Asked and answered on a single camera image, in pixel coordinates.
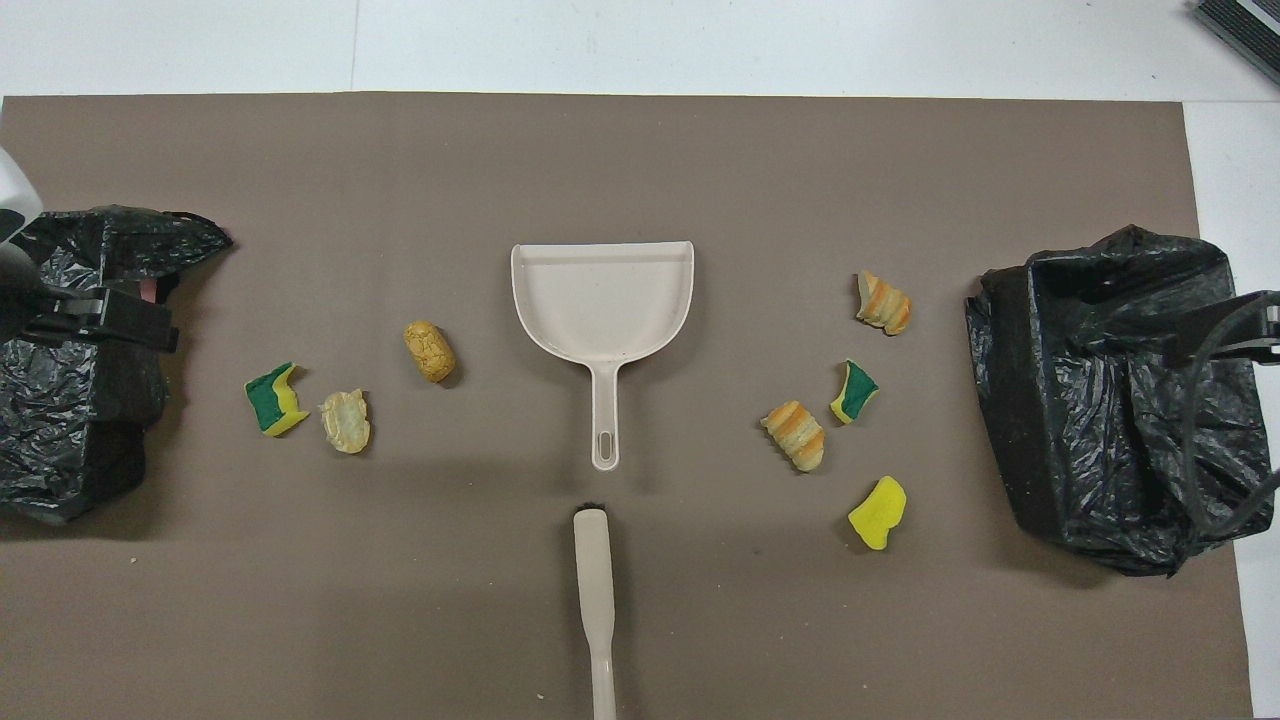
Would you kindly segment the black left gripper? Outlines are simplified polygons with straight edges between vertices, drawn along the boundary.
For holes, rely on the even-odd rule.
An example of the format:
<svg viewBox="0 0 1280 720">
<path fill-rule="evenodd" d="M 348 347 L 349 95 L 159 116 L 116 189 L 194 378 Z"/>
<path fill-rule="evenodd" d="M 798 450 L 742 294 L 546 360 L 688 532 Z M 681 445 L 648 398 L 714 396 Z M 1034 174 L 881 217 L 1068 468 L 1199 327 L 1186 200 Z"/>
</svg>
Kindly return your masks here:
<svg viewBox="0 0 1280 720">
<path fill-rule="evenodd" d="M 1 342 L 24 340 L 60 347 L 100 345 L 104 337 L 173 354 L 179 329 L 172 310 L 122 290 L 60 288 L 42 282 L 29 255 L 14 243 L 1 249 Z"/>
</svg>

